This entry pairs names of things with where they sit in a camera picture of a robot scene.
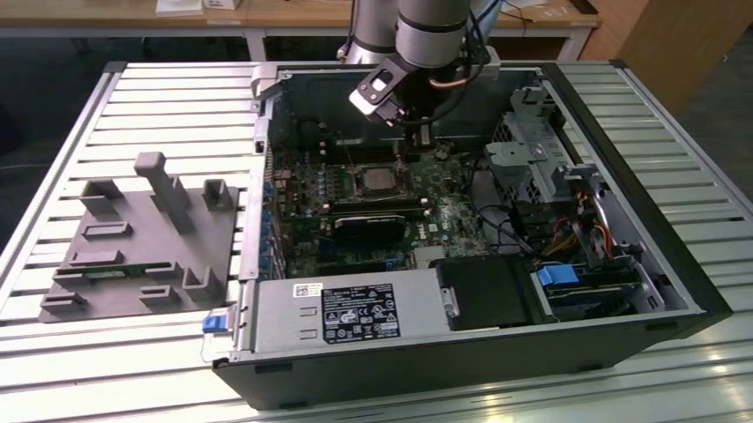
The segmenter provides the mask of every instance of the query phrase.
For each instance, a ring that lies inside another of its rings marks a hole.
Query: floor
[[[272,41],[271,57],[295,52],[303,60],[324,60],[337,40],[311,44]],[[21,146],[0,155],[0,249],[54,160],[57,149],[84,106],[101,69],[109,61],[227,61],[247,60],[237,41],[155,39],[144,57],[140,40],[89,40],[90,52],[76,53],[69,40],[0,40],[0,105],[5,106],[24,134]],[[753,31],[747,31],[719,64],[713,77],[678,115],[698,143],[753,197]],[[4,129],[0,116],[0,151]]]

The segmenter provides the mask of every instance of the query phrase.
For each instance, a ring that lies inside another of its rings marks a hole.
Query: power supply label
[[[400,321],[391,284],[321,289],[327,344],[396,338]]]

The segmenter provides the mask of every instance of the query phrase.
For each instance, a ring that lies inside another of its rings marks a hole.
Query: wooden cabinet
[[[623,60],[677,112],[753,21],[751,0],[590,0],[602,24],[582,60]]]

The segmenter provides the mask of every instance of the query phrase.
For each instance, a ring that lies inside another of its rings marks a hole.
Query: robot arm
[[[350,96],[364,115],[390,125],[435,120],[428,116],[448,90],[474,78],[466,52],[463,78],[440,82],[458,68],[463,35],[484,41],[498,5],[499,0],[355,0],[345,63],[379,64]]]

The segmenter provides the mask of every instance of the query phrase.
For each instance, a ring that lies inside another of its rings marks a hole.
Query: sticker
[[[240,20],[232,20],[232,19],[207,20],[207,25],[221,25],[221,26],[240,25]]]
[[[99,271],[96,273],[85,273],[89,279],[124,278],[125,273],[121,271]]]
[[[321,295],[321,284],[295,284],[292,286],[292,297],[317,297]]]
[[[321,319],[327,344],[399,337],[391,284],[323,289]]]

